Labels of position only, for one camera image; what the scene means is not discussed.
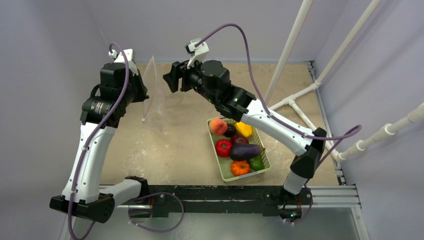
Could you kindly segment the peach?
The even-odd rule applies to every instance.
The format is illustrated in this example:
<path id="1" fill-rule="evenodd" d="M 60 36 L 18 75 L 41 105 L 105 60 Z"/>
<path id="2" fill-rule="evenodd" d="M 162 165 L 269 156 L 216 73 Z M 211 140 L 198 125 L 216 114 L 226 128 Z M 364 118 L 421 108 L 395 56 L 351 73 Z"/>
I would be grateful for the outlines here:
<path id="1" fill-rule="evenodd" d="M 208 124 L 209 130 L 216 136 L 222 136 L 228 129 L 228 125 L 220 118 L 212 119 Z"/>

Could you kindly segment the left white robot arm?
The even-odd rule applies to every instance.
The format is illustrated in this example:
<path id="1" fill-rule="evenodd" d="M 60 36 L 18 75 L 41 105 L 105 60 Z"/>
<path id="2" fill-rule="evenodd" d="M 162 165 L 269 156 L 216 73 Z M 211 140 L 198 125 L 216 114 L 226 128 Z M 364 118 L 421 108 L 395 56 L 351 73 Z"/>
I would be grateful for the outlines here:
<path id="1" fill-rule="evenodd" d="M 125 83 L 125 63 L 107 63 L 100 70 L 100 83 L 82 104 L 79 149 L 71 175 L 61 195 L 51 198 L 51 209 L 105 223 L 117 206 L 129 200 L 138 205 L 148 201 L 148 181 L 142 177 L 127 176 L 116 185 L 100 188 L 106 154 L 120 119 L 129 104 L 148 99 L 139 70 L 132 60 L 128 64 L 128 85 L 116 108 L 113 105 Z"/>

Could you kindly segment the red tomato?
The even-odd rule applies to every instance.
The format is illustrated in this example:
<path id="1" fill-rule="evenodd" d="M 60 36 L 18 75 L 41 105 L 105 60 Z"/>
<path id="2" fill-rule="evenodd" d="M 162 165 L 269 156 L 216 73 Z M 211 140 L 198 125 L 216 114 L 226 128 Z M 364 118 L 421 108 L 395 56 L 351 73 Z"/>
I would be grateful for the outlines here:
<path id="1" fill-rule="evenodd" d="M 230 156 L 231 147 L 233 144 L 230 140 L 220 139 L 215 144 L 215 151 L 219 157 L 228 158 Z"/>

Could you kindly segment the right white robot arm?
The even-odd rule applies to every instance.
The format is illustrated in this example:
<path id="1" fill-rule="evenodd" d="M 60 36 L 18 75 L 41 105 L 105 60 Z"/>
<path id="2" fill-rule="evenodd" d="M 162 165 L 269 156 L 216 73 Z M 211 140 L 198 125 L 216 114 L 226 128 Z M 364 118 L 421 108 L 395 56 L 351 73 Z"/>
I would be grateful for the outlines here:
<path id="1" fill-rule="evenodd" d="M 261 100 L 230 80 L 230 71 L 220 61 L 174 62 L 163 75 L 171 92 L 194 90 L 224 117 L 250 125 L 276 139 L 295 154 L 280 196 L 288 204 L 300 198 L 307 180 L 313 178 L 325 148 L 327 132 L 289 121 L 262 104 Z"/>

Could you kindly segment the dark red apple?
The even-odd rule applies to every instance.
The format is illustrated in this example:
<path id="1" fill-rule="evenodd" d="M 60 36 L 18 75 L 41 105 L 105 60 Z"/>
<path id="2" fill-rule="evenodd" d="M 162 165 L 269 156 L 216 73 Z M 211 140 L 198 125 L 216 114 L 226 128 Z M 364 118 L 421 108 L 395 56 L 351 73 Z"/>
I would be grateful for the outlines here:
<path id="1" fill-rule="evenodd" d="M 234 134 L 230 138 L 230 141 L 233 145 L 234 144 L 249 144 L 249 140 L 245 136 L 243 136 L 239 133 Z"/>

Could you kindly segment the purple eggplant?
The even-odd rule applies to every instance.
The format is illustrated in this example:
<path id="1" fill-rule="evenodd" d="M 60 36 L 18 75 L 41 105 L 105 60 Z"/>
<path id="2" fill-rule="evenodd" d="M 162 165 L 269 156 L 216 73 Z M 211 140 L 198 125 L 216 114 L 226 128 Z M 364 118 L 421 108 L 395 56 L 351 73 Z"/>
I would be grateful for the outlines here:
<path id="1" fill-rule="evenodd" d="M 265 148 L 257 144 L 238 143 L 230 148 L 229 157 L 233 161 L 244 161 L 260 156 Z"/>

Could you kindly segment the clear pink zip bag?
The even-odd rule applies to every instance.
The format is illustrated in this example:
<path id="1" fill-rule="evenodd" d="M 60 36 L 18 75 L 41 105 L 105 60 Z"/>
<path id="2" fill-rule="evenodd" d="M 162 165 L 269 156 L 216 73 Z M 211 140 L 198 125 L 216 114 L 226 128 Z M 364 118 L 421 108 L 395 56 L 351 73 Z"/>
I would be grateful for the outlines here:
<path id="1" fill-rule="evenodd" d="M 143 102 L 142 124 L 152 131 L 164 132 L 167 124 L 166 93 L 168 85 L 161 78 L 155 57 L 152 56 L 142 74 L 149 96 Z"/>

